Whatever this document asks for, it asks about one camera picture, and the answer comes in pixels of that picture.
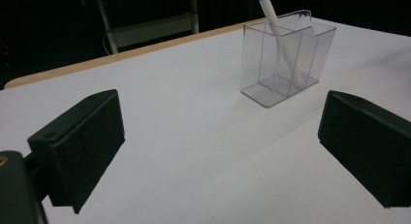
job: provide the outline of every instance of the table surface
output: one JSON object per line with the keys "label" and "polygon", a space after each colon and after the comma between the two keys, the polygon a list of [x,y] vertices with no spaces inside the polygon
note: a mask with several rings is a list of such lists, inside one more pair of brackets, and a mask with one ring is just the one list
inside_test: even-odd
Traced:
{"label": "table surface", "polygon": [[337,28],[320,82],[270,109],[239,92],[239,29],[0,91],[0,150],[114,88],[126,142],[79,215],[43,201],[49,223],[409,224],[317,131],[329,90],[411,120],[411,38],[315,20]]}

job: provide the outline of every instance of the metal screw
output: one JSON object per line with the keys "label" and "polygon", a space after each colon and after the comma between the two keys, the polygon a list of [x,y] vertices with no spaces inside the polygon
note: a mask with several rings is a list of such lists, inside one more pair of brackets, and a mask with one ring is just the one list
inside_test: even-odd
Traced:
{"label": "metal screw", "polygon": [[9,158],[7,156],[0,155],[0,167],[5,165],[8,160],[9,160]]}

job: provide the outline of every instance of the dark floor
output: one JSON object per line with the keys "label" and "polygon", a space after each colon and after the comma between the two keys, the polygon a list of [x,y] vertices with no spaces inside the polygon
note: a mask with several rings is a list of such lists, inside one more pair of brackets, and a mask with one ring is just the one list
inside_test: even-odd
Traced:
{"label": "dark floor", "polygon": [[[201,32],[263,16],[257,0],[197,1]],[[115,26],[184,13],[190,9],[189,0],[105,2],[110,21]],[[278,15],[306,9],[315,17],[411,36],[411,12],[406,10],[403,0],[271,2]],[[0,89],[14,78],[106,55],[104,34],[96,0],[0,0]]]}

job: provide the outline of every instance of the clear plastic container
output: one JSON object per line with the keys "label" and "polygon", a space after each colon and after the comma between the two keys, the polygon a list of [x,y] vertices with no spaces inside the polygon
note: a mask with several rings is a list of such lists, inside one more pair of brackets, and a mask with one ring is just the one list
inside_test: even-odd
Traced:
{"label": "clear plastic container", "polygon": [[335,27],[311,21],[310,11],[244,25],[241,93],[265,108],[319,81]]}

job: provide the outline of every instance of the wooden table edge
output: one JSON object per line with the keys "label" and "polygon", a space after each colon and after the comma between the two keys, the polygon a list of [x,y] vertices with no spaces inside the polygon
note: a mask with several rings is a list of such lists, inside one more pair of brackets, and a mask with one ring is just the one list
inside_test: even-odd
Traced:
{"label": "wooden table edge", "polygon": [[200,39],[203,39],[203,38],[208,38],[208,37],[216,36],[216,35],[219,35],[219,34],[231,32],[231,31],[236,31],[236,30],[239,30],[239,29],[243,28],[244,24],[251,23],[251,22],[254,22],[254,21],[259,21],[259,20],[260,19],[256,19],[256,20],[251,20],[251,21],[247,21],[247,22],[243,22],[243,23],[230,25],[230,26],[227,26],[227,27],[217,28],[217,29],[206,31],[206,32],[203,32],[203,33],[199,33],[199,34],[195,34],[195,35],[189,35],[189,36],[186,36],[186,37],[177,38],[177,39],[174,39],[174,40],[170,40],[170,41],[167,41],[167,42],[162,42],[162,43],[159,43],[159,44],[154,44],[154,45],[147,46],[147,47],[135,48],[135,49],[120,52],[120,53],[117,53],[117,54],[108,55],[108,56],[104,56],[104,57],[99,57],[99,58],[95,58],[95,59],[92,59],[92,60],[76,63],[76,64],[73,64],[73,65],[60,67],[60,68],[56,68],[56,69],[36,73],[36,74],[33,74],[33,75],[28,75],[28,76],[16,78],[14,80],[10,80],[9,82],[7,82],[6,85],[4,86],[4,88],[9,89],[9,88],[12,88],[12,87],[25,85],[25,84],[29,84],[29,83],[40,81],[40,80],[48,80],[48,79],[52,79],[52,78],[72,74],[72,73],[75,73],[75,72],[87,70],[87,69],[94,68],[94,67],[97,67],[97,66],[106,65],[106,64],[109,64],[109,63],[112,63],[112,62],[124,60],[124,59],[130,58],[130,57],[146,54],[146,53],[153,52],[153,51],[156,51],[156,50],[160,50],[160,49],[163,49],[163,48],[170,48],[170,47],[178,46],[178,45],[181,45],[181,44],[197,41],[197,40],[200,40]]}

